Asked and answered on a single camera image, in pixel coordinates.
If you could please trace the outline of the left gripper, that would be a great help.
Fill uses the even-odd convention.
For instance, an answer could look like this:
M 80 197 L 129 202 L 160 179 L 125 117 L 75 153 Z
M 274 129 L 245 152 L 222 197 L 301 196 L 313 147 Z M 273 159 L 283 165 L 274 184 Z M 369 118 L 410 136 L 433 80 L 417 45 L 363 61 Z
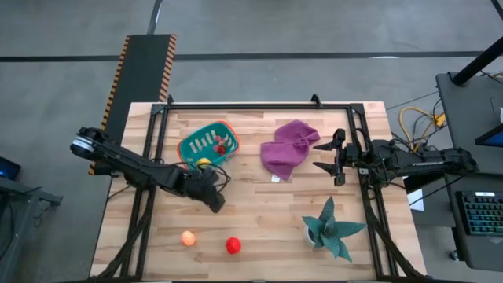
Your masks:
M 185 180 L 185 195 L 193 200 L 202 201 L 213 213 L 218 213 L 225 203 L 224 196 L 216 188 L 218 180 L 219 176 L 213 169 L 192 171 Z

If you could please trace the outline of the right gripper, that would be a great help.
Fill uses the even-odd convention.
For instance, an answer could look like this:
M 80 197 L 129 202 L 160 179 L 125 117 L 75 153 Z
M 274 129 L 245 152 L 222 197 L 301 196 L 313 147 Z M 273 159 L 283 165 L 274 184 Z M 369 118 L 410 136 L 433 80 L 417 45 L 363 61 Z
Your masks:
M 313 165 L 326 171 L 331 176 L 335 177 L 335 186 L 342 186 L 345 184 L 345 173 L 343 167 L 355 167 L 357 164 L 363 163 L 363 154 L 358 151 L 356 144 L 347 144 L 343 147 L 346 139 L 346 132 L 344 129 L 337 129 L 333 135 L 333 140 L 323 145 L 316 145 L 314 149 L 323 151 L 336 150 L 336 157 L 334 164 L 327 164 L 322 162 L 313 162 Z

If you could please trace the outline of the teal basket with orange rim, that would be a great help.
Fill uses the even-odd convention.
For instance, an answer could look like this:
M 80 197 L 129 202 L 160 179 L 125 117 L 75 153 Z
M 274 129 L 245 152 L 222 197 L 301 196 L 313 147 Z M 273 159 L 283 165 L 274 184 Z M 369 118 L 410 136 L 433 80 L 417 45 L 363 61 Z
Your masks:
M 228 137 L 226 144 L 216 142 L 215 136 L 222 139 Z M 224 145 L 226 154 L 220 156 L 214 151 L 216 145 Z M 211 164 L 219 165 L 226 161 L 240 149 L 240 139 L 234 129 L 225 121 L 210 123 L 198 130 L 195 130 L 186 138 L 183 138 L 177 147 L 178 156 L 181 161 L 187 163 L 187 167 L 195 168 L 196 162 L 201 158 L 208 158 Z

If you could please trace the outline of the purple cloth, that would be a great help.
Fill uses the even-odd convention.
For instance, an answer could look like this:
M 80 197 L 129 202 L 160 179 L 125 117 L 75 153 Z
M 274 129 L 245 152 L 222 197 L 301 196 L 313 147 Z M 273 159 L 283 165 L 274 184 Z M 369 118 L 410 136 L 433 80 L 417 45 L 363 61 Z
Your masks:
M 319 141 L 318 132 L 301 120 L 293 120 L 276 129 L 274 141 L 260 145 L 260 159 L 272 175 L 289 180 L 293 169 L 309 153 L 310 146 Z

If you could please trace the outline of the teal artificial plant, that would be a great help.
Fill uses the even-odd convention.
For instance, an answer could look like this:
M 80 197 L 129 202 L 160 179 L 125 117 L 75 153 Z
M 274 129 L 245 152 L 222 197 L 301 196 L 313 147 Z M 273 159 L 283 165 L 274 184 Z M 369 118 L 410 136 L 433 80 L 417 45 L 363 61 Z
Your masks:
M 302 220 L 314 234 L 315 249 L 326 248 L 335 259 L 342 258 L 352 262 L 349 250 L 343 238 L 359 233 L 366 228 L 365 223 L 336 221 L 335 203 L 333 197 L 329 197 L 322 208 L 320 215 L 303 216 Z

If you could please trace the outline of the black cart bar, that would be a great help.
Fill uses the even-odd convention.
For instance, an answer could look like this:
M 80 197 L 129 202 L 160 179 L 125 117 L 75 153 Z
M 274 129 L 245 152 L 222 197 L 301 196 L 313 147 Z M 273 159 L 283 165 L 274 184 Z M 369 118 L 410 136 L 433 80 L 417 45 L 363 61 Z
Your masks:
M 443 173 L 429 174 L 429 175 L 409 175 L 403 179 L 406 192 L 412 193 L 416 190 L 422 189 L 424 186 L 443 178 Z

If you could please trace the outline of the white paper sheet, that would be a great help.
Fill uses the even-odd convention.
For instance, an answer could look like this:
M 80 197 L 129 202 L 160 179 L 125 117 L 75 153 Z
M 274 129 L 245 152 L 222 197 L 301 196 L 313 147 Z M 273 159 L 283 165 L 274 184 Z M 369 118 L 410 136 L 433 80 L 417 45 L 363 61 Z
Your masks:
M 418 189 L 407 194 L 409 207 L 413 211 L 424 211 L 423 190 Z

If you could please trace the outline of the black hazard-striped floor mat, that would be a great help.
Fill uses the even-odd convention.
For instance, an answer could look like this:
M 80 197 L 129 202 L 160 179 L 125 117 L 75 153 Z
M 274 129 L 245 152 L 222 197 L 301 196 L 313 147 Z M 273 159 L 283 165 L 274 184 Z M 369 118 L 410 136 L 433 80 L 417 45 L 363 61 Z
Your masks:
M 128 35 L 99 126 L 120 143 L 133 102 L 167 102 L 177 36 Z

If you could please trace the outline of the grey cart top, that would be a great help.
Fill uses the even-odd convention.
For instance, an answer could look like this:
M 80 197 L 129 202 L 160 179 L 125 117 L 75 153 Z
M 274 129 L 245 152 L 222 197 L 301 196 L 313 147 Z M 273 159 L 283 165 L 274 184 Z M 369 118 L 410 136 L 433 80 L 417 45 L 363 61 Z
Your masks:
M 435 76 L 453 146 L 471 153 L 484 174 L 503 175 L 503 147 L 477 145 L 475 140 L 501 125 L 503 84 L 475 76 L 457 86 L 448 73 Z

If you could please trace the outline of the backlit black keyboard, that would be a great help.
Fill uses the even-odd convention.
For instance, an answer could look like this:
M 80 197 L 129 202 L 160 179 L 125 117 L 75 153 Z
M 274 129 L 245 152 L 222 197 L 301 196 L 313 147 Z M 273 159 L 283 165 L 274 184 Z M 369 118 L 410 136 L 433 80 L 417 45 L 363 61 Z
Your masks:
M 503 237 L 503 193 L 456 192 L 466 234 Z

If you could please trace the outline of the blue screen device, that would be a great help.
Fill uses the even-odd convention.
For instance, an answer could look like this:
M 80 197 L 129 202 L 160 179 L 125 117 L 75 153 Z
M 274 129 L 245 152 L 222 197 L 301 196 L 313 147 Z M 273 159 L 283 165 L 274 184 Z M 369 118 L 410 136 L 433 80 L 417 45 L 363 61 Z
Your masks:
M 503 124 L 479 136 L 475 143 L 481 146 L 503 148 Z

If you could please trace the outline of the grey keyboard shelf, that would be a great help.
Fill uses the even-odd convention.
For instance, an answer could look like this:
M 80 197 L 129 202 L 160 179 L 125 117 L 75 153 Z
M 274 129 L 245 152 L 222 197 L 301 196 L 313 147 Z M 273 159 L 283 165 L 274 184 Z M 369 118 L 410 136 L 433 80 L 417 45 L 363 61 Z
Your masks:
M 456 198 L 456 192 L 460 191 L 503 193 L 503 177 L 478 174 L 461 178 L 447 175 L 445 180 L 455 223 L 453 235 L 460 260 L 472 269 L 503 272 L 503 237 L 466 234 Z

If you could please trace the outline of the black diagonal pole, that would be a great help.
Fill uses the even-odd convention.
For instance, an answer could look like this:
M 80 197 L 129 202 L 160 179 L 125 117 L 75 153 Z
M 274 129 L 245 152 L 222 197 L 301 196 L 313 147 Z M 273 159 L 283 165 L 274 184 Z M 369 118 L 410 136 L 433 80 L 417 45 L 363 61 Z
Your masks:
M 451 75 L 451 82 L 457 86 L 463 86 L 473 76 L 481 72 L 487 65 L 492 63 L 503 54 L 503 36 L 499 38 L 494 44 L 483 51 L 471 63 L 461 69 L 455 75 Z

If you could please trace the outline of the grey metal stand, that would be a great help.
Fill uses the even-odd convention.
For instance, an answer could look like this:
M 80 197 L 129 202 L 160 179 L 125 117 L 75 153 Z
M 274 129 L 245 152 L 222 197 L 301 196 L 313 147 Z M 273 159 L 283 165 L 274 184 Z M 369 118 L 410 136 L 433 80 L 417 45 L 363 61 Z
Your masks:
M 13 277 L 39 202 L 56 207 L 62 199 L 62 196 L 47 193 L 41 186 L 30 188 L 0 177 L 0 283 L 9 283 Z

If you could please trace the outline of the dark blue glowing device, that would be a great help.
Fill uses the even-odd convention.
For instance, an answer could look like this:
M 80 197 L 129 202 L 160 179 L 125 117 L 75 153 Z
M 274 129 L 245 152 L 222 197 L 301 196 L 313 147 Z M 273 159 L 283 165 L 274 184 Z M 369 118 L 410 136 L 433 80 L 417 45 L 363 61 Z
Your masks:
M 21 166 L 15 162 L 0 157 L 0 177 L 16 181 L 20 173 Z

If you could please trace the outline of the black aluminium frame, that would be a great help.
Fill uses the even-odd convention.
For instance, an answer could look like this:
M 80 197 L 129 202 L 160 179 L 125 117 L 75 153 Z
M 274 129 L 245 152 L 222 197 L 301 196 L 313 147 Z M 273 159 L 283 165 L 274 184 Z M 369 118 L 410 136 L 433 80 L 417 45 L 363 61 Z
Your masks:
M 287 181 L 272 182 L 261 163 L 260 145 L 274 131 L 293 120 L 316 129 L 322 142 L 335 130 L 367 128 L 372 138 L 388 139 L 390 128 L 380 101 L 292 103 L 173 103 L 167 114 L 150 118 L 151 104 L 133 103 L 120 142 L 142 153 L 147 138 L 157 139 L 165 129 L 163 149 L 151 149 L 170 164 L 178 160 L 178 143 L 215 121 L 232 126 L 240 150 L 224 164 L 231 177 L 223 190 L 226 202 L 213 213 L 199 201 L 157 190 L 145 252 L 132 251 L 129 272 L 146 281 L 372 281 L 378 274 L 395 275 L 382 240 L 371 228 L 346 237 L 352 262 L 335 259 L 325 249 L 313 249 L 304 238 L 303 216 L 318 216 L 329 197 L 340 221 L 364 222 L 365 209 L 358 172 L 349 168 L 343 186 L 313 165 L 330 163 L 333 153 L 313 150 Z M 183 231 L 195 234 L 196 242 L 185 246 Z M 237 237 L 241 250 L 230 255 L 229 237 Z

